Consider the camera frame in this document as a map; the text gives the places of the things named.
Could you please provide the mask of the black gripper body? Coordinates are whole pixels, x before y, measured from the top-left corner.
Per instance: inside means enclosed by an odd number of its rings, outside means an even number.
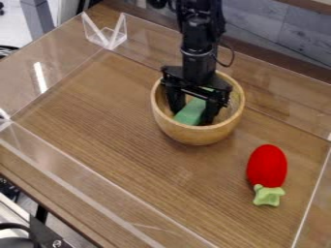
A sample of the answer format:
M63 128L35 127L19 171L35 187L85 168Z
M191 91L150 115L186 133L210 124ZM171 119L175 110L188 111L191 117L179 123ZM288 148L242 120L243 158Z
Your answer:
M183 50L183 65L162 67L163 86L174 85L204 101L211 95L230 96L232 86L216 73L216 55L215 48L200 54Z

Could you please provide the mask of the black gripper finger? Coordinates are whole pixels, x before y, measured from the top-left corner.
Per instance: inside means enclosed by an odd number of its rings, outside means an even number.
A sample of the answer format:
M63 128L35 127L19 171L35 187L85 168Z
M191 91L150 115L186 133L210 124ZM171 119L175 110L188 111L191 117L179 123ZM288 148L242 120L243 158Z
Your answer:
M187 104L186 93L179 87L175 87L174 85L166 85L166 96L171 111L178 113Z
M211 95L206 99L206 108L200 115L199 125L210 125L214 122L222 108L228 106L228 95Z

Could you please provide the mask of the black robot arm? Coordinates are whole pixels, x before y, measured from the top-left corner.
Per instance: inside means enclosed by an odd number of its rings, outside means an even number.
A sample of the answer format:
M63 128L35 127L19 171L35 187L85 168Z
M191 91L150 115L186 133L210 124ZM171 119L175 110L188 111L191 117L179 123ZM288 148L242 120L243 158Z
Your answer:
M183 34L183 64L162 68L162 84L175 114L186 107L187 95L206 103L199 124L208 125L228 106L232 91L216 70L219 42L227 23L223 0L176 0L175 11Z

